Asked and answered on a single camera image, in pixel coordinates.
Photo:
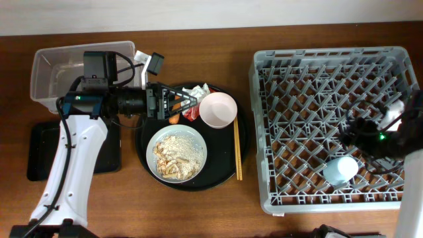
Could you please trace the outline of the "wooden chopstick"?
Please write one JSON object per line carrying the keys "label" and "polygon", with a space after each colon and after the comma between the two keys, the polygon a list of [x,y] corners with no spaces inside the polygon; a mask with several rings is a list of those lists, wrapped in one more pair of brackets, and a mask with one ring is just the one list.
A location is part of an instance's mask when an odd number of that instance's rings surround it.
{"label": "wooden chopstick", "polygon": [[239,142],[238,142],[238,121],[237,121],[237,116],[235,117],[234,121],[233,121],[233,132],[234,132],[234,150],[235,150],[235,168],[236,168],[236,176],[237,176],[237,180],[240,180],[239,177],[239,152],[238,152],[238,148],[239,148]]}
{"label": "wooden chopstick", "polygon": [[239,142],[239,148],[238,148],[238,152],[239,152],[239,177],[240,177],[240,180],[242,180],[243,179],[243,172],[242,172],[242,157],[241,157],[240,136],[238,137],[238,142]]}

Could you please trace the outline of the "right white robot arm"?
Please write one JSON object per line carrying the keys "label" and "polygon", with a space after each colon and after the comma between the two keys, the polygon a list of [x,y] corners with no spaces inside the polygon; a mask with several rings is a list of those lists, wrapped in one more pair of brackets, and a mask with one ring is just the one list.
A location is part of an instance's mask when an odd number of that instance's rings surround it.
{"label": "right white robot arm", "polygon": [[[357,104],[376,107],[384,116],[378,124],[362,117],[350,118]],[[404,169],[404,190],[395,237],[422,236],[422,91],[414,90],[406,100],[390,106],[357,100],[346,110],[347,128],[340,131],[340,142],[357,147],[367,166],[378,159],[400,161],[402,165],[377,175]]]}

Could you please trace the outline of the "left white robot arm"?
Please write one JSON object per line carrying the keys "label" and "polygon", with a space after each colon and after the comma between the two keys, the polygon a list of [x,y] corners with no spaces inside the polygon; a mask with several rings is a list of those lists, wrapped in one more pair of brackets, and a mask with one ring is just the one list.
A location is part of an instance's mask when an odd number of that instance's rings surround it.
{"label": "left white robot arm", "polygon": [[47,185],[26,225],[11,228],[11,237],[94,237],[87,228],[87,204],[94,168],[117,116],[144,114],[167,120],[198,104],[196,97],[162,83],[140,88],[118,81],[113,51],[86,51],[84,73],[56,101],[61,119],[59,142]]}

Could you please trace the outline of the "pink bowl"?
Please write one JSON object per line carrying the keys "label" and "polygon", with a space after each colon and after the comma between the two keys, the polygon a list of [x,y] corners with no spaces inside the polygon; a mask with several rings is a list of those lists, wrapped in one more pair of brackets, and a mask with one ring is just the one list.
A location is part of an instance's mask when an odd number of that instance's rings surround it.
{"label": "pink bowl", "polygon": [[211,93],[200,103],[199,113],[204,123],[215,129],[222,129],[232,123],[237,115],[235,99],[222,92]]}

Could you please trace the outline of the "light blue cup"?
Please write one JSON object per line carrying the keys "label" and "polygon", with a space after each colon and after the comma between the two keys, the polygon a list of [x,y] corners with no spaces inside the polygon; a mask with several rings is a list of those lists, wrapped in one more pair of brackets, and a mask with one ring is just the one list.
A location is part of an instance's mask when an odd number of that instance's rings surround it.
{"label": "light blue cup", "polygon": [[338,186],[352,179],[358,169],[358,163],[354,158],[344,156],[329,161],[327,167],[323,169],[323,176],[329,184]]}

